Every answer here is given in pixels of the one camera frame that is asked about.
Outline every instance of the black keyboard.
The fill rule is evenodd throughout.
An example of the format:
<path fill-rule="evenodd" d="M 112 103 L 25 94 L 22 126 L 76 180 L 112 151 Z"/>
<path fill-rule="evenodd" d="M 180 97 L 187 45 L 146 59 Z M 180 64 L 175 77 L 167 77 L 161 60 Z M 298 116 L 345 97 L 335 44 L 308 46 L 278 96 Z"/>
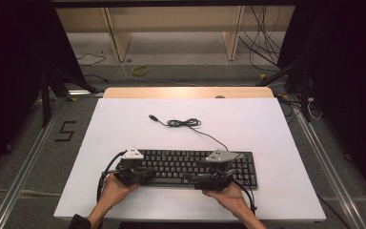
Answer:
<path fill-rule="evenodd" d="M 193 187 L 184 178 L 185 174 L 192 175 L 206 174 L 205 168 L 199 168 L 197 161 L 209 156 L 213 151 L 172 151 L 172 150 L 139 150 L 144 155 L 141 162 L 143 167 L 153 167 L 155 177 L 141 183 L 143 186 L 180 186 Z M 252 189 L 257 188 L 257 178 L 254 167 L 254 156 L 252 152 L 234 152 L 245 157 L 237 158 L 231 163 L 229 169 L 234 169 L 233 177 L 239 183 Z"/>

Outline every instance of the aluminum rail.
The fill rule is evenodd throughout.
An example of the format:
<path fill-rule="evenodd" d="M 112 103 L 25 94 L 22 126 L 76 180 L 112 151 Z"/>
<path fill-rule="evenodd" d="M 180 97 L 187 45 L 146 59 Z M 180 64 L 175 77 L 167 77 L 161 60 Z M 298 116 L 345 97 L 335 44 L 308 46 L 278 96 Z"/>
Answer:
<path fill-rule="evenodd" d="M 291 95 L 290 98 L 292 100 L 296 100 L 296 97 Z M 329 183 L 332 186 L 333 191 L 337 197 L 338 202 L 340 203 L 341 208 L 343 209 L 348 221 L 350 222 L 352 228 L 354 229 L 363 229 L 366 228 L 366 222 L 361 213 L 359 212 L 355 202 L 353 201 L 351 195 L 349 194 L 346 186 L 338 174 L 336 167 L 329 159 L 328 154 L 320 143 L 319 138 L 316 135 L 316 132 L 310 122 L 307 122 L 303 115 L 298 115 L 297 119 L 299 124 L 301 125 L 305 136 L 308 137 L 308 140 L 314 150 L 317 160 L 323 172 L 325 173 Z"/>
<path fill-rule="evenodd" d="M 13 184 L 9 188 L 6 196 L 0 203 L 0 229 L 4 228 L 9 216 L 10 212 L 16 203 L 19 194 L 24 187 L 26 181 L 28 180 L 29 174 L 31 173 L 32 168 L 34 167 L 37 158 L 39 157 L 44 144 L 47 141 L 47 137 L 51 132 L 53 123 L 58 115 L 59 110 L 65 103 L 65 98 L 57 99 L 56 106 L 53 111 L 53 116 L 46 125 L 45 128 L 41 129 L 40 134 L 34 141 L 33 146 L 30 149 L 30 152 L 23 163 L 19 173 L 17 174 Z"/>

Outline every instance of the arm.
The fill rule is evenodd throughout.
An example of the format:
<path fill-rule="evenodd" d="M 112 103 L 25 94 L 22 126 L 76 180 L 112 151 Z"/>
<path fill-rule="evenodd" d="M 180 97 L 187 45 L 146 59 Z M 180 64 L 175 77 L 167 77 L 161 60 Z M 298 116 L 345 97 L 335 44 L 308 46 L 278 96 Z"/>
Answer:
<path fill-rule="evenodd" d="M 118 179 L 113 174 L 108 175 L 105 179 L 105 185 L 100 199 L 97 202 L 96 206 L 91 210 L 91 214 L 88 217 L 89 222 L 86 223 L 90 223 L 91 229 L 96 229 L 100 225 L 100 222 L 103 220 L 103 217 L 106 216 L 106 214 L 112 209 L 112 207 L 121 202 L 130 192 L 137 189 L 138 186 L 138 184 L 126 186 L 118 181 Z"/>
<path fill-rule="evenodd" d="M 203 190 L 203 194 L 215 198 L 219 204 L 231 211 L 248 229 L 265 229 L 266 227 L 257 219 L 248 207 L 242 196 L 240 188 L 233 182 L 223 191 Z"/>

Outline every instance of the white tabletop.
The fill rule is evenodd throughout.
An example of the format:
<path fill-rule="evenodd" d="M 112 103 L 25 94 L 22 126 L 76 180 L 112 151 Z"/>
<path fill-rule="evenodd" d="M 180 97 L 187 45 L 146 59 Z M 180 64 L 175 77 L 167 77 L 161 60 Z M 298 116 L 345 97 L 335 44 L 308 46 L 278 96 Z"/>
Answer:
<path fill-rule="evenodd" d="M 259 219 L 322 221 L 325 215 L 275 98 L 102 98 L 96 105 L 78 157 L 54 216 L 87 217 L 97 182 L 112 158 L 137 149 L 224 150 L 189 128 L 168 128 L 148 118 L 197 118 L 198 131 L 230 151 L 252 151 L 258 179 Z M 136 221 L 237 221 L 214 199 L 194 189 L 140 187 L 106 215 Z"/>

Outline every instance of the black cable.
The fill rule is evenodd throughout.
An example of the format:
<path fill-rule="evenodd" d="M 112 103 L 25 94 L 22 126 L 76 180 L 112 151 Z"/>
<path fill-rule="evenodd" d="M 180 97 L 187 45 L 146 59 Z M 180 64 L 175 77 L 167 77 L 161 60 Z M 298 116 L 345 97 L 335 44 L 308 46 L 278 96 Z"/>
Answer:
<path fill-rule="evenodd" d="M 284 116 L 291 116 L 291 115 L 293 115 L 293 113 L 294 113 L 293 107 L 291 107 L 291 105 L 288 104 L 288 103 L 282 103 L 282 104 L 287 105 L 290 108 L 290 113 L 289 114 L 284 114 Z"/>
<path fill-rule="evenodd" d="M 96 195 L 96 201 L 97 202 L 99 201 L 100 195 L 102 194 L 102 188 L 103 188 L 103 185 L 104 185 L 104 181 L 105 181 L 106 176 L 109 173 L 110 167 L 112 166 L 112 164 L 114 163 L 114 161 L 118 159 L 119 156 L 123 156 L 124 154 L 126 154 L 126 152 L 127 151 L 123 151 L 123 152 L 118 153 L 112 159 L 112 161 L 109 163 L 109 165 L 106 167 L 105 171 L 102 172 L 102 175 L 100 176 L 100 179 L 99 179 L 99 184 L 97 185 L 97 195 Z"/>
<path fill-rule="evenodd" d="M 273 34 L 273 32 L 275 32 L 275 27 L 277 27 L 278 21 L 280 20 L 280 14 L 281 14 L 281 6 L 278 6 L 278 16 L 277 16 L 277 20 L 275 20 L 275 24 L 273 27 L 273 31 L 272 33 L 270 33 L 270 35 Z"/>
<path fill-rule="evenodd" d="M 263 59 L 267 60 L 269 63 L 271 63 L 274 66 L 277 66 L 275 64 L 275 62 L 273 62 L 272 60 L 270 60 L 269 58 L 267 58 L 266 56 L 262 55 L 260 52 L 256 51 L 253 47 L 250 47 L 248 44 L 245 43 L 245 41 L 242 39 L 242 37 L 239 36 L 239 39 L 242 41 L 243 44 L 245 44 L 246 48 L 248 48 L 248 50 L 256 53 L 257 55 L 259 55 L 260 57 L 262 57 Z"/>
<path fill-rule="evenodd" d="M 254 11 L 254 7 L 252 7 L 252 12 L 254 14 L 254 18 L 257 22 L 257 27 L 258 27 L 256 38 L 259 36 L 260 32 L 262 32 L 263 35 L 264 35 L 264 40 L 265 40 L 265 45 L 266 45 L 267 50 L 269 49 L 269 47 L 273 50 L 272 52 L 268 52 L 268 55 L 272 58 L 272 60 L 273 60 L 273 57 L 271 56 L 272 53 L 275 55 L 276 58 L 278 58 L 277 53 L 274 52 L 273 45 L 275 45 L 279 50 L 280 50 L 280 47 L 274 42 L 272 37 L 266 32 L 266 26 L 265 26 L 265 22 L 264 22 L 265 17 L 266 17 L 266 7 L 263 7 L 260 11 L 259 17 L 261 17 L 261 22 L 260 22 L 259 17 L 256 15 L 256 13 Z M 279 18 L 279 15 L 278 15 L 277 20 L 275 22 L 274 29 L 276 27 L 276 24 L 278 23 L 278 18 Z M 250 40 L 252 40 L 251 48 L 253 47 L 256 38 L 254 40 L 250 39 Z"/>
<path fill-rule="evenodd" d="M 343 219 L 343 217 L 335 210 L 335 208 L 333 208 L 328 202 L 326 202 L 326 200 L 323 199 L 320 195 L 316 194 L 316 196 L 335 214 L 335 216 L 337 216 L 337 218 L 343 223 L 343 225 L 347 229 L 351 229 L 351 227 L 347 224 L 346 220 Z"/>
<path fill-rule="evenodd" d="M 296 114 L 294 114 L 294 116 L 290 119 L 290 121 L 287 122 L 287 124 L 290 124 L 290 122 L 292 122 L 294 120 L 294 118 L 301 113 L 301 111 L 299 110 Z"/>
<path fill-rule="evenodd" d="M 290 105 L 290 106 L 295 107 L 295 108 L 301 108 L 301 105 L 300 105 L 299 101 L 286 100 L 286 99 L 280 98 L 280 97 L 278 97 L 277 100 L 278 100 L 279 103 L 284 103 L 284 104 Z"/>
<path fill-rule="evenodd" d="M 92 54 L 92 53 L 86 53 L 86 54 L 84 54 L 84 55 L 82 55 L 81 57 L 78 57 L 78 58 L 76 58 L 76 59 L 82 59 L 83 57 L 85 57 L 85 56 L 87 56 L 87 55 L 92 55 L 92 56 L 95 56 L 95 57 L 101 57 L 101 59 L 99 59 L 99 60 L 97 60 L 97 61 L 95 61 L 95 62 L 93 62 L 93 63 L 91 63 L 91 64 L 89 64 L 89 65 L 81 64 L 81 65 L 83 65 L 83 66 L 92 66 L 92 65 L 97 64 L 97 63 L 99 63 L 99 62 L 101 62 L 101 61 L 103 61 L 103 60 L 105 60 L 105 59 L 106 59 L 106 56 L 104 56 L 104 55 L 96 55 L 96 54 Z"/>
<path fill-rule="evenodd" d="M 251 40 L 251 41 L 253 41 L 252 40 L 252 38 L 244 31 L 243 33 L 245 33 L 245 35 L 246 35 L 246 37 L 248 37 L 248 39 L 249 40 Z M 242 42 L 245 44 L 245 46 L 249 46 L 245 41 L 243 41 L 242 40 Z M 266 48 L 264 48 L 264 47 L 262 47 L 262 46 L 260 46 L 260 45 L 257 45 L 257 44 L 255 44 L 256 45 L 256 47 L 258 48 L 258 49 L 261 49 L 262 51 L 264 51 L 264 52 L 272 52 L 272 53 L 275 53 L 275 54 L 278 54 L 278 52 L 276 52 L 276 51 L 271 51 L 271 50 L 269 50 L 269 49 L 266 49 Z"/>
<path fill-rule="evenodd" d="M 252 192 L 252 188 L 251 188 L 251 186 L 249 185 L 249 188 L 250 188 L 250 190 L 251 190 L 251 192 L 252 192 L 252 196 L 249 194 L 249 192 L 248 192 L 248 190 L 246 190 L 246 188 L 245 187 L 243 187 L 243 185 L 242 184 L 240 184 L 239 182 L 237 182 L 235 179 L 233 179 L 233 183 L 235 183 L 237 186 L 239 186 L 239 188 L 241 189 L 241 190 L 243 190 L 243 192 L 245 192 L 245 194 L 246 194 L 246 196 L 248 196 L 248 199 L 249 199 L 249 203 L 250 203 L 250 208 L 251 208 L 251 211 L 254 213 L 254 215 L 255 215 L 255 211 L 257 210 L 257 207 L 256 206 L 254 206 L 254 193 Z"/>
<path fill-rule="evenodd" d="M 85 74 L 84 77 L 97 77 L 97 78 L 101 78 L 103 81 L 109 82 L 109 79 L 102 77 L 100 75 L 97 75 L 97 74 Z"/>
<path fill-rule="evenodd" d="M 202 133 L 202 132 L 199 132 L 199 131 L 197 131 L 196 129 L 193 128 L 193 126 L 199 126 L 199 125 L 201 125 L 201 121 L 198 120 L 198 119 L 196 119 L 196 118 L 189 118 L 186 121 L 169 120 L 167 122 L 167 124 L 161 122 L 159 119 L 157 119 L 157 117 L 153 116 L 152 114 L 149 115 L 149 118 L 152 119 L 153 121 L 156 121 L 156 122 L 161 123 L 164 126 L 169 126 L 169 127 L 182 127 L 182 126 L 183 127 L 188 127 L 188 128 L 194 130 L 195 132 L 197 132 L 199 134 L 202 134 L 202 135 L 205 135 L 205 136 L 208 136 L 208 137 L 212 138 L 213 140 L 215 140 L 216 142 L 218 142 L 219 144 L 221 144 L 222 146 L 224 146 L 225 147 L 225 150 L 228 151 L 227 146 L 224 145 L 222 142 L 218 141 L 217 139 L 215 139 L 213 136 L 207 135 L 207 134 Z"/>

